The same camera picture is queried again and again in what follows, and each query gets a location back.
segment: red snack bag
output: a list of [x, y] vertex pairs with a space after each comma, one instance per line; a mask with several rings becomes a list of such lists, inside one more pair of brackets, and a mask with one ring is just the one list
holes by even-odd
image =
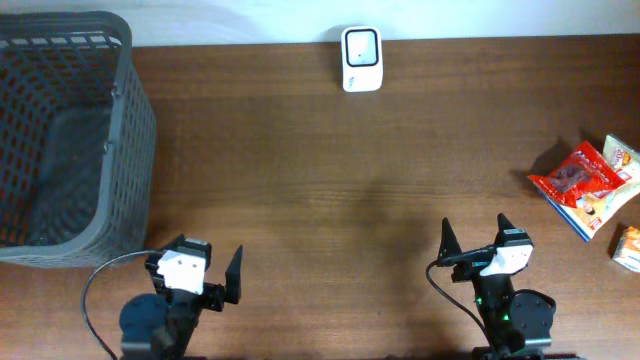
[[602, 198], [625, 183], [587, 141], [549, 176], [529, 179], [555, 203], [572, 208], [583, 195]]

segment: wire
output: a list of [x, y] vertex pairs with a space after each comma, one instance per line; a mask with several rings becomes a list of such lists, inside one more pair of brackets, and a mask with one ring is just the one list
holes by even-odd
[[494, 354], [494, 356], [496, 355], [496, 350], [493, 348], [493, 344], [491, 344], [491, 340], [489, 339], [489, 333], [487, 332], [487, 329], [484, 327], [484, 325], [482, 324], [482, 322], [480, 321], [480, 319], [478, 319], [477, 316], [475, 316], [471, 310], [467, 309], [464, 305], [460, 304], [459, 302], [457, 302], [454, 298], [452, 298], [451, 296], [449, 296], [449, 294], [447, 294], [444, 290], [442, 290], [440, 288], [440, 286], [438, 286], [438, 284], [436, 284], [433, 279], [431, 279], [431, 275], [429, 274], [429, 272], [431, 271], [431, 268], [433, 268], [434, 266], [436, 266], [436, 264], [438, 263], [438, 260], [433, 261], [431, 264], [429, 264], [429, 266], [427, 266], [427, 280], [429, 281], [429, 283], [431, 284], [431, 286], [433, 286], [434, 289], [436, 289], [436, 291], [438, 291], [440, 293], [440, 295], [444, 296], [445, 299], [449, 300], [453, 305], [455, 305], [456, 307], [458, 307], [458, 309], [464, 311], [465, 313], [467, 313], [467, 315], [471, 316], [471, 318], [473, 319], [473, 321], [476, 322], [476, 324], [480, 327], [480, 330], [482, 330], [482, 333], [484, 334], [484, 337], [487, 338], [487, 342], [489, 343], [489, 347], [491, 348], [491, 352]]
[[127, 259], [127, 258], [130, 258], [130, 257], [136, 257], [136, 256], [140, 256], [140, 255], [151, 255], [151, 254], [162, 255], [163, 252], [162, 251], [158, 251], [158, 250], [142, 250], [142, 251], [136, 251], [136, 252], [120, 255], [120, 256], [118, 256], [116, 258], [113, 258], [113, 259], [107, 261], [106, 263], [100, 265], [100, 267], [97, 268], [93, 272], [93, 274], [91, 274], [91, 276], [89, 276], [89, 280], [87, 280], [87, 284], [84, 286], [84, 291], [82, 292], [82, 301], [80, 303], [80, 311], [82, 311], [82, 317], [84, 318], [84, 323], [89, 328], [89, 332], [91, 333], [93, 338], [96, 339], [96, 341], [100, 344], [100, 346], [102, 346], [104, 351], [106, 351], [107, 354], [109, 354], [109, 356], [111, 357], [112, 360], [117, 360], [118, 357], [109, 348], [109, 346], [107, 346], [107, 344], [104, 342], [104, 340], [102, 340], [102, 338], [98, 335], [98, 333], [96, 333], [96, 330], [93, 328], [93, 325], [91, 325], [91, 321], [89, 321], [89, 316], [87, 315], [87, 292], [89, 291], [89, 286], [91, 285], [91, 282], [96, 277], [96, 275], [98, 275], [98, 273], [100, 271], [102, 271], [102, 269], [104, 269], [105, 267], [107, 267], [107, 266], [109, 266], [109, 265], [111, 265], [111, 264], [113, 264], [113, 263], [115, 263], [115, 262], [117, 262], [119, 260]]

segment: wooden table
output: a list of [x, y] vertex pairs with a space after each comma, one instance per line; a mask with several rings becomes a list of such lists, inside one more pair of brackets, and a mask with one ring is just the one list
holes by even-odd
[[[424, 270], [443, 217], [472, 249], [493, 241], [504, 212], [536, 245], [514, 285], [558, 302], [552, 350], [635, 358], [640, 275], [608, 249], [619, 224], [640, 225], [640, 198], [585, 244], [525, 175], [608, 133], [640, 148], [640, 36], [383, 48], [384, 84], [362, 94], [341, 89], [338, 44], [134, 50], [158, 119], [147, 246], [180, 233], [211, 242], [216, 282], [245, 246], [240, 305], [203, 313], [188, 353], [364, 359], [483, 346]], [[89, 274], [0, 265], [0, 357], [106, 358], [80, 316]], [[473, 306], [471, 284], [449, 274], [434, 278]], [[96, 281], [90, 316], [114, 349], [121, 307], [150, 291], [141, 261]]]

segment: white wall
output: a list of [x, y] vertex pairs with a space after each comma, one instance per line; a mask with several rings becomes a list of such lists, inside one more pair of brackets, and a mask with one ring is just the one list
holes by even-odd
[[338, 41], [347, 25], [383, 39], [640, 32], [640, 0], [0, 0], [0, 12], [108, 10], [134, 45]]

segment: wood grain surface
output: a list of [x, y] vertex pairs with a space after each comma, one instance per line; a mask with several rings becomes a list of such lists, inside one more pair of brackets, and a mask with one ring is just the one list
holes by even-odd
[[[583, 243], [529, 184], [583, 139], [640, 148], [640, 36], [394, 41], [373, 93], [340, 86], [339, 44], [135, 49], [158, 119], [147, 247], [213, 244], [208, 281], [245, 247], [243, 298], [202, 314], [212, 359], [434, 358], [484, 346], [427, 283], [440, 222], [464, 249], [504, 212], [535, 243], [516, 288], [558, 303], [553, 352], [635, 359], [640, 275], [609, 257], [640, 198]], [[0, 265], [0, 357], [106, 359], [79, 311], [90, 269]], [[471, 284], [434, 278], [467, 306]], [[137, 261], [88, 308], [119, 352], [121, 307], [151, 292]]]

